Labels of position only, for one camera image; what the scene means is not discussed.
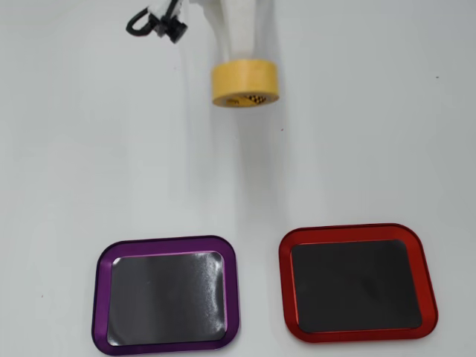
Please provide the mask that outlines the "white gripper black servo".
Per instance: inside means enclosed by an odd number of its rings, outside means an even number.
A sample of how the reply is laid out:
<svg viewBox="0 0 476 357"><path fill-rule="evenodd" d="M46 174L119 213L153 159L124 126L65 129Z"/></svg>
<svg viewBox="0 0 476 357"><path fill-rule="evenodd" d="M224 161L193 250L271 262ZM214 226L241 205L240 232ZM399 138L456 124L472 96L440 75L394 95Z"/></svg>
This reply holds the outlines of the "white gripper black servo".
<svg viewBox="0 0 476 357"><path fill-rule="evenodd" d="M187 25L180 20L182 0L163 1L162 4L147 8L152 30L159 36L167 36L176 44L187 31ZM224 62L249 60L256 47L255 0L200 1L205 18L208 20Z"/></svg>

